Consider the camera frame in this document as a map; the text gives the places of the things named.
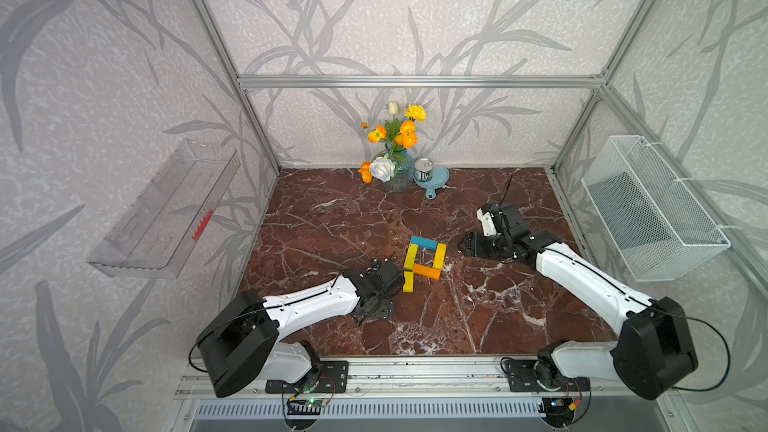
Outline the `yellow block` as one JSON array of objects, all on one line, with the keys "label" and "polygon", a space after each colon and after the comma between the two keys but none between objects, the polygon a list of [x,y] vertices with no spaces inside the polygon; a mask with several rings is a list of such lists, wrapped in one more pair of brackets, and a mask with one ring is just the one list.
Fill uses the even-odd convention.
[{"label": "yellow block", "polygon": [[405,293],[412,293],[413,287],[414,287],[414,273],[412,271],[404,271],[403,277],[404,277],[404,284],[402,287],[402,291]]},{"label": "yellow block", "polygon": [[408,251],[406,254],[405,262],[404,262],[404,269],[406,271],[412,271],[413,267],[415,265],[415,260],[418,254],[419,247],[416,244],[411,243],[408,247]]},{"label": "yellow block", "polygon": [[445,263],[445,257],[446,257],[446,251],[447,246],[444,243],[438,243],[435,255],[434,255],[434,261],[433,261],[433,268],[439,271],[443,270],[443,266]]}]

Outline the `orange block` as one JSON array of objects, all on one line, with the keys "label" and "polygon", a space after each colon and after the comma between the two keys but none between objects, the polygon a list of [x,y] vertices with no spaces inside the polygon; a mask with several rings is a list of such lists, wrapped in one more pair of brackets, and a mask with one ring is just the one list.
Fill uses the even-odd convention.
[{"label": "orange block", "polygon": [[439,280],[441,277],[441,271],[439,269],[423,266],[420,264],[414,264],[412,271],[416,275],[424,276],[432,280]]}]

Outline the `teal long block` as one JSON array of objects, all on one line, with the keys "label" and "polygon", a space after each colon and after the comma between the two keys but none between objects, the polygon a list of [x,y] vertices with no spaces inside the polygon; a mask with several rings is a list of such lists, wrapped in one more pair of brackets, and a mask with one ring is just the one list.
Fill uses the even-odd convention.
[{"label": "teal long block", "polygon": [[425,249],[433,250],[433,251],[436,251],[437,248],[438,248],[438,242],[437,241],[432,240],[432,239],[426,239],[426,238],[419,237],[419,236],[413,236],[411,238],[410,243],[415,245],[415,246],[417,246],[417,247],[421,247],[421,248],[425,248]]}]

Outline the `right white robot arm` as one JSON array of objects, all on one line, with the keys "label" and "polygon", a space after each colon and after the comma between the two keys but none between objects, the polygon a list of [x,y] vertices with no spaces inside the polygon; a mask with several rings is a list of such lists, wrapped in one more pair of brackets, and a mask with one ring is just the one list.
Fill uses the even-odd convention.
[{"label": "right white robot arm", "polygon": [[608,342],[555,342],[537,354],[531,371],[539,385],[557,391],[569,379],[622,382],[654,400],[699,365],[683,308],[651,298],[610,277],[555,234],[532,231],[513,204],[485,204],[477,211],[482,229],[458,244],[467,257],[523,263],[553,280],[600,316],[617,338]]}]

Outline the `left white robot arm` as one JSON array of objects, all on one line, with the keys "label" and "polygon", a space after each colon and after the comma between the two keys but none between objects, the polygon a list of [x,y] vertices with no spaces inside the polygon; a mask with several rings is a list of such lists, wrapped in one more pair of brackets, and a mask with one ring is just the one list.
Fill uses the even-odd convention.
[{"label": "left white robot arm", "polygon": [[218,398],[232,396],[255,380],[275,382],[269,393],[340,391],[341,380],[328,388],[320,385],[331,380],[338,367],[322,361],[308,342],[284,339],[340,316],[390,319],[395,297],[404,285],[404,272],[384,260],[289,294],[262,297],[247,290],[200,333],[194,348],[200,351],[203,370]]}]

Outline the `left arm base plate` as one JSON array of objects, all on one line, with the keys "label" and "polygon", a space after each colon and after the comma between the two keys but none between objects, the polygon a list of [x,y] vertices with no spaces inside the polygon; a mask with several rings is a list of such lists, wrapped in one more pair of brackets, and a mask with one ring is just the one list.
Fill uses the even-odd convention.
[{"label": "left arm base plate", "polygon": [[296,383],[287,383],[280,380],[268,380],[265,392],[267,394],[292,394],[303,393],[344,393],[349,378],[348,361],[322,361],[313,366]]}]

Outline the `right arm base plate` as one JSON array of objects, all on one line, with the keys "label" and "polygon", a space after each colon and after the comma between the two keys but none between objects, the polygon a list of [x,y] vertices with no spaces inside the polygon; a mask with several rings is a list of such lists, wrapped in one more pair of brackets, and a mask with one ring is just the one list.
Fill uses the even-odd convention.
[{"label": "right arm base plate", "polygon": [[501,371],[507,378],[511,392],[589,392],[591,384],[586,377],[565,377],[551,359],[514,359],[502,357]]}]

